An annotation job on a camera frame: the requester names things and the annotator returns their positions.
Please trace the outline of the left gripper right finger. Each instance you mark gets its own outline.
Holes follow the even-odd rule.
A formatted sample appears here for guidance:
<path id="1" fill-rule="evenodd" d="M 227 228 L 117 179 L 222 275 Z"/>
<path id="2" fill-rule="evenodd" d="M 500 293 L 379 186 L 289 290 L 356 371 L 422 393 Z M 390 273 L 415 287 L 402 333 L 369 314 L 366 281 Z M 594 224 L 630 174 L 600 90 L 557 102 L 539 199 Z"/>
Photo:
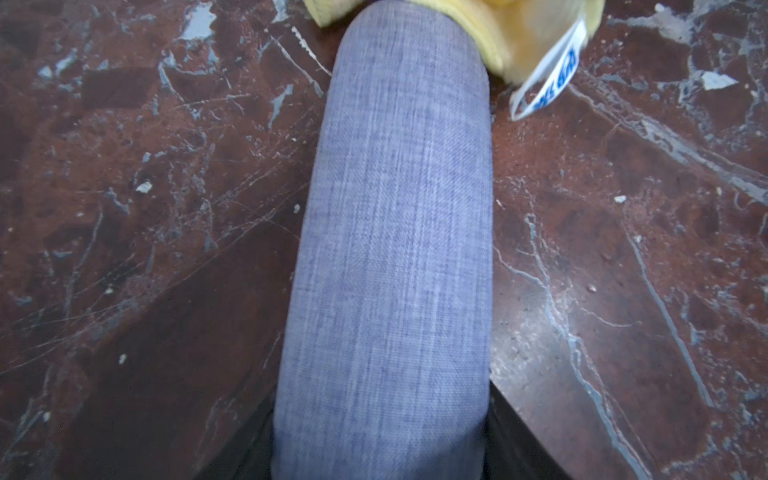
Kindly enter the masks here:
<path id="1" fill-rule="evenodd" d="M 483 479 L 571 480 L 490 382 Z"/>

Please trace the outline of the blue-grey fabric eyeglass case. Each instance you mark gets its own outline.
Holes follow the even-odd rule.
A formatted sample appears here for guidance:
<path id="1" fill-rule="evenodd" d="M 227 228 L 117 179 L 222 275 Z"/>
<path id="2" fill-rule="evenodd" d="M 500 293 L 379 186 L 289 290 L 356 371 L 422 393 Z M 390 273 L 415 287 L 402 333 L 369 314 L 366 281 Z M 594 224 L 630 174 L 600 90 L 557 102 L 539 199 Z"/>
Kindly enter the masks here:
<path id="1" fill-rule="evenodd" d="M 492 323 L 489 78 L 448 16 L 378 1 L 335 61 L 292 283 L 276 479 L 478 479 Z"/>

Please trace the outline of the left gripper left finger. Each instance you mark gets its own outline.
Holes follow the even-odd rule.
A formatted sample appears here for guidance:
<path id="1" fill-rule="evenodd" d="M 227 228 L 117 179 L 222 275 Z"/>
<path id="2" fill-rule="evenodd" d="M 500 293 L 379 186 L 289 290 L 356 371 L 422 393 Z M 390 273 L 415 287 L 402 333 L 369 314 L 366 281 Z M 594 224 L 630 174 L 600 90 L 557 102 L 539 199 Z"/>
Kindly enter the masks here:
<path id="1" fill-rule="evenodd" d="M 221 451 L 194 477 L 195 480 L 270 480 L 274 451 L 273 385 L 254 413 Z"/>

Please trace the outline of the yellow microfiber cloth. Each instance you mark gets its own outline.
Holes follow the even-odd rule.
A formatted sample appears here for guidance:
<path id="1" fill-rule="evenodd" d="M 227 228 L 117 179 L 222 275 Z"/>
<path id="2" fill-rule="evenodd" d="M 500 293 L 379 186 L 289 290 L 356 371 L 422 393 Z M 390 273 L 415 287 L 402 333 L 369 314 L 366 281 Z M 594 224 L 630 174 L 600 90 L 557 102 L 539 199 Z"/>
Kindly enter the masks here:
<path id="1" fill-rule="evenodd" d="M 348 21 L 324 139 L 487 140 L 491 77 L 522 120 L 553 102 L 600 25 L 600 1 L 309 1 L 320 27 Z"/>

